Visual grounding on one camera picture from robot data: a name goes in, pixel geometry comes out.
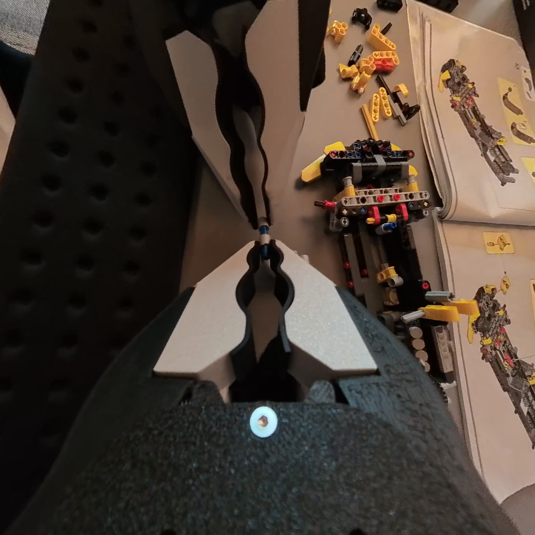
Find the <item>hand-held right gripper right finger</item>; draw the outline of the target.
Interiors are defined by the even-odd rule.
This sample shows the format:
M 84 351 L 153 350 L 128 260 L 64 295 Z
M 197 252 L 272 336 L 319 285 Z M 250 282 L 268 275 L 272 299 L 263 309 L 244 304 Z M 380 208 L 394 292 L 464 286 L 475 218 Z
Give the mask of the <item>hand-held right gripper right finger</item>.
M 270 268 L 286 369 L 299 386 L 376 375 L 378 364 L 336 284 L 280 240 L 270 243 Z

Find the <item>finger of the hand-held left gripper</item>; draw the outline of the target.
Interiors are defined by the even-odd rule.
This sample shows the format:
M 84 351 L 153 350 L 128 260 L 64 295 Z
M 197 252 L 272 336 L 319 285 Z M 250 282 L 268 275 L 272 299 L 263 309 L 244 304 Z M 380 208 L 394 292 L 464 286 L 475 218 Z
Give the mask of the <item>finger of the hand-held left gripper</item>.
M 166 40 L 166 48 L 197 148 L 238 213 L 257 229 L 257 216 L 248 216 L 242 206 L 231 171 L 231 147 L 219 127 L 218 72 L 212 49 L 188 30 Z
M 298 2 L 267 1 L 247 31 L 244 46 L 263 105 L 258 139 L 264 158 L 260 214 L 273 224 L 291 182 L 305 119 L 300 108 Z

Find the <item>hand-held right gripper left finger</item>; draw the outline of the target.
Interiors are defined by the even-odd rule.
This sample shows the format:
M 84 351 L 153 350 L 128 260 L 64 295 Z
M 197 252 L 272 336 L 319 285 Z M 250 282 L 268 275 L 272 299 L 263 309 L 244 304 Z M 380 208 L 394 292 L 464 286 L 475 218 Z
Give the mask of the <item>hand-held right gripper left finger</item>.
M 249 305 L 256 293 L 260 245 L 251 241 L 200 280 L 153 372 L 213 382 L 243 381 L 256 366 Z

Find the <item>lego car chassis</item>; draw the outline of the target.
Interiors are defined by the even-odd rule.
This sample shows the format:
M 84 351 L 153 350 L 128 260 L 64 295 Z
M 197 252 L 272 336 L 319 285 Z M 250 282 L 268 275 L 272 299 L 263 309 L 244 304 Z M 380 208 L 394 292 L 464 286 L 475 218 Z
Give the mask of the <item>lego car chassis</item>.
M 301 181 L 332 180 L 336 196 L 314 205 L 340 233 L 346 283 L 422 365 L 442 399 L 453 380 L 450 324 L 478 312 L 475 300 L 434 291 L 423 277 L 412 226 L 431 213 L 430 193 L 420 189 L 412 150 L 367 138 L 329 144 L 305 167 Z

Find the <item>lego instruction booklet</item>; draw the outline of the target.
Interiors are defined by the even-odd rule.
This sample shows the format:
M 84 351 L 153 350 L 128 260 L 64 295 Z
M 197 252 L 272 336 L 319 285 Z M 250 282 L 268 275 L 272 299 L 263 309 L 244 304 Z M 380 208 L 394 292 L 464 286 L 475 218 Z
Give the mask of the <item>lego instruction booklet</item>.
M 503 35 L 407 2 L 463 433 L 499 503 L 534 491 L 534 74 Z

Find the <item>pile of yellow lego pieces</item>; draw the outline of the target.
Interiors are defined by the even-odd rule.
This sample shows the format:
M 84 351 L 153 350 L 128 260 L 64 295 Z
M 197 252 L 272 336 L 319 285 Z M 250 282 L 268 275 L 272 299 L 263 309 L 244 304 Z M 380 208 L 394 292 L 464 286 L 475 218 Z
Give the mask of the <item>pile of yellow lego pieces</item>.
M 405 126 L 418 115 L 420 105 L 410 104 L 410 92 L 405 84 L 391 85 L 387 82 L 387 76 L 400 64 L 397 45 L 387 35 L 391 23 L 382 28 L 373 21 L 370 11 L 365 7 L 356 7 L 350 22 L 362 27 L 366 42 L 359 43 L 346 63 L 338 65 L 338 73 L 342 80 L 348 82 L 349 90 L 359 96 L 364 95 L 371 81 L 377 84 L 377 89 L 361 105 L 360 110 L 368 133 L 378 141 L 376 124 L 380 120 L 393 118 Z

